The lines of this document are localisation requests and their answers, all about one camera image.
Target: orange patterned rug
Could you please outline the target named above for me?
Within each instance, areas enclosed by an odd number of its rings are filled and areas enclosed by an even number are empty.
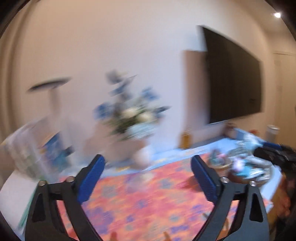
[[[147,173],[148,180],[142,182],[142,173],[97,182],[90,200],[82,204],[97,233],[105,241],[193,240],[213,204],[206,200],[194,178],[190,159]],[[232,202],[220,238],[227,234],[237,203]],[[58,206],[69,236],[78,239],[63,202],[59,201]]]

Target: television screen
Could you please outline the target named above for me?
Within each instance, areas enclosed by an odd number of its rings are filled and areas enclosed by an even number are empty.
[[[229,39],[203,27],[210,80],[210,123],[261,111],[260,62]]]

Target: bolt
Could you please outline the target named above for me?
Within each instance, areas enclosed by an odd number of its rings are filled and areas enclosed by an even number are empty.
[[[250,181],[250,185],[251,185],[252,187],[255,187],[255,186],[256,186],[256,182],[254,182],[254,181]]]
[[[223,183],[229,183],[229,179],[227,177],[221,177],[220,180]]]
[[[73,176],[69,176],[66,178],[66,182],[70,183],[70,182],[73,182],[75,180],[75,177]]]
[[[39,181],[38,186],[42,187],[45,184],[47,184],[47,182],[45,180]]]

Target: door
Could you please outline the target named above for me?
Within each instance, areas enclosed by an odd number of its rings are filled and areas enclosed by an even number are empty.
[[[296,56],[274,54],[277,73],[277,142],[296,148]]]

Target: white flower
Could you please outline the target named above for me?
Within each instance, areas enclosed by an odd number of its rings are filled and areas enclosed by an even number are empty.
[[[139,122],[152,122],[155,120],[155,117],[151,112],[146,111],[144,113],[139,114],[137,116],[137,119]]]
[[[132,118],[137,114],[138,114],[138,109],[135,107],[128,108],[122,112],[122,116],[125,119]]]

